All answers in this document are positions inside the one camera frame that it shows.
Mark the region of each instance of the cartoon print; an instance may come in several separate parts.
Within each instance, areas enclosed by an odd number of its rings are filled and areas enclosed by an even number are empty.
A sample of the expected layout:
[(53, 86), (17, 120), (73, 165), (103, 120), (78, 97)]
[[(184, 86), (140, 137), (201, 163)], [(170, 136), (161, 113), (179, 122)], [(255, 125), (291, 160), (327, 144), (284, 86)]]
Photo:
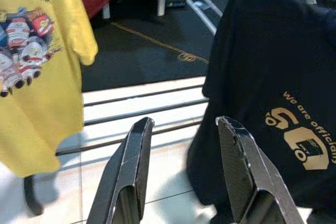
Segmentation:
[(0, 96), (12, 93), (12, 87), (31, 85), (41, 75), (42, 65), (62, 50), (51, 49), (54, 22), (42, 8), (17, 13), (1, 11), (0, 19)]

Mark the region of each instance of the black metal stand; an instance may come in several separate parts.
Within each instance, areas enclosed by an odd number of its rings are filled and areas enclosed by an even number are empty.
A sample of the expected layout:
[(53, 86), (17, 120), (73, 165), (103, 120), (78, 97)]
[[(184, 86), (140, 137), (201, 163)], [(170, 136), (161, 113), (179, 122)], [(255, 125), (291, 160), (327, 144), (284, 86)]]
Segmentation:
[(24, 178), (24, 191), (28, 208), (35, 216), (41, 215), (43, 213), (43, 206), (37, 202), (35, 197), (33, 175)]

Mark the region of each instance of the black rod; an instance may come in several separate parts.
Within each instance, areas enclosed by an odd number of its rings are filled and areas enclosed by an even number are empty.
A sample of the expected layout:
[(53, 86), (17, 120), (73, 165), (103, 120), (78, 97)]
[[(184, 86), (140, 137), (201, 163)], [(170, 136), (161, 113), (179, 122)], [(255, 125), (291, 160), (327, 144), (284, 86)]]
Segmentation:
[(132, 112), (132, 113), (123, 114), (123, 115), (109, 116), (107, 118), (102, 118), (102, 119), (93, 119), (93, 120), (85, 122), (84, 126), (95, 125), (95, 124), (98, 124), (98, 123), (112, 122), (112, 121), (116, 121), (116, 120), (132, 118), (132, 117), (139, 116), (139, 115), (147, 115), (147, 114), (158, 113), (158, 112), (162, 112), (162, 111), (166, 111), (166, 110), (173, 110), (173, 109), (183, 108), (183, 107), (187, 107), (187, 106), (198, 105), (198, 104), (202, 104), (202, 103), (207, 103), (208, 101), (209, 101), (209, 99), (206, 98), (206, 99), (200, 99), (200, 100), (191, 101), (191, 102), (185, 102), (185, 103), (180, 103), (180, 104), (164, 106), (164, 107), (160, 107), (160, 108), (154, 108), (154, 109), (148, 109), (148, 110), (143, 110), (143, 111), (138, 111), (138, 112)]
[(183, 90), (188, 90), (188, 89), (197, 89), (197, 88), (201, 88), (201, 87), (203, 87), (202, 84), (189, 86), (189, 87), (182, 87), (182, 88), (177, 88), (177, 89), (168, 89), (168, 90), (163, 90), (163, 91), (158, 91), (158, 92), (153, 92), (153, 93), (136, 94), (136, 95), (132, 95), (130, 97), (121, 97), (121, 98), (115, 98), (115, 99), (98, 101), (98, 102), (89, 102), (89, 103), (84, 104), (84, 107), (102, 105), (102, 104), (111, 103), (111, 102), (120, 102), (120, 101), (124, 101), (124, 100), (127, 100), (127, 99), (149, 97), (149, 96), (158, 95), (158, 94), (178, 92), (178, 91), (183, 91)]
[[(191, 126), (196, 126), (196, 125), (201, 124), (201, 122), (202, 122), (202, 120), (198, 120), (198, 121), (192, 122), (192, 123), (186, 123), (186, 124), (178, 125), (178, 126), (167, 128), (167, 129), (153, 131), (152, 135), (158, 135), (158, 134), (162, 134), (162, 133), (166, 133), (166, 132), (170, 132), (170, 131), (176, 131), (176, 130), (188, 128), (188, 127), (191, 127)], [(118, 143), (121, 143), (124, 140), (125, 140), (125, 137), (117, 139), (117, 140), (109, 141), (109, 142), (106, 142), (106, 143), (92, 145), (92, 146), (85, 146), (85, 147), (80, 147), (80, 148), (73, 148), (73, 149), (69, 149), (69, 150), (59, 151), (59, 152), (56, 152), (56, 156), (63, 156), (63, 155), (69, 155), (69, 154), (94, 150), (94, 149), (97, 149), (97, 148), (101, 148), (101, 147), (105, 147), (105, 146), (109, 146), (109, 145), (113, 145), (113, 144), (118, 144)]]

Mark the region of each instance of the t-shirt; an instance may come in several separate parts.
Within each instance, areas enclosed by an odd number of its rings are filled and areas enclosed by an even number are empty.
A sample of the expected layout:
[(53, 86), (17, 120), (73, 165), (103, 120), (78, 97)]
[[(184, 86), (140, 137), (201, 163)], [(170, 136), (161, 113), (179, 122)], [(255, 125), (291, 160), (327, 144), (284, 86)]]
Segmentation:
[(229, 1), (203, 87), (209, 106), (188, 155), (208, 204), (227, 195), (215, 126), (226, 115), (250, 131), (297, 205), (336, 206), (335, 18), (294, 0)]
[(81, 0), (0, 0), (0, 160), (19, 177), (58, 169), (83, 127), (79, 60), (96, 53)]

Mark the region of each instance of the black t-shirt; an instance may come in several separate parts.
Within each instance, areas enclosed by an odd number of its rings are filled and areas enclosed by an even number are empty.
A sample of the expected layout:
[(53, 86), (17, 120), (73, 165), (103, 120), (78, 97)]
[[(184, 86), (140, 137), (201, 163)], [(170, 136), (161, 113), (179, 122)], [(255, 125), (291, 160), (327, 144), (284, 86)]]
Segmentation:
[[(209, 108), (188, 154), (193, 185), (196, 166), (211, 158), (221, 165), (213, 152), (218, 134), (209, 133), (217, 129), (209, 125), (223, 114), (251, 132), (297, 205), (335, 208), (335, 26), (335, 11), (294, 0), (229, 1), (203, 87)], [(198, 170), (204, 178), (204, 169)], [(209, 195), (218, 189), (211, 176), (203, 183), (211, 185)], [(196, 193), (205, 190), (196, 187)]]

